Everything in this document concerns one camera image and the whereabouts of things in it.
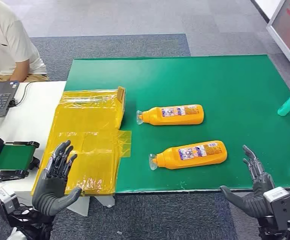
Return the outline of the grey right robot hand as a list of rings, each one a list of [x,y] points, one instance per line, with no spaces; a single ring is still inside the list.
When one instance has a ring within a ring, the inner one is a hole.
[[[264,170],[263,164],[254,152],[246,145],[243,145],[242,149],[248,157],[247,159],[244,158],[243,162],[247,165],[251,174],[253,183],[253,196],[241,197],[236,195],[225,185],[220,186],[220,189],[227,200],[250,217],[258,219],[270,216],[271,212],[268,204],[266,203],[263,193],[275,188],[272,176]]]

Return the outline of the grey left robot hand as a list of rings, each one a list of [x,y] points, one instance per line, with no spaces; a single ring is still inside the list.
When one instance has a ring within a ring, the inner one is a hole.
[[[82,189],[75,187],[66,195],[69,173],[77,154],[70,156],[70,140],[59,144],[39,175],[32,198],[33,206],[45,216],[53,217],[79,199]]]

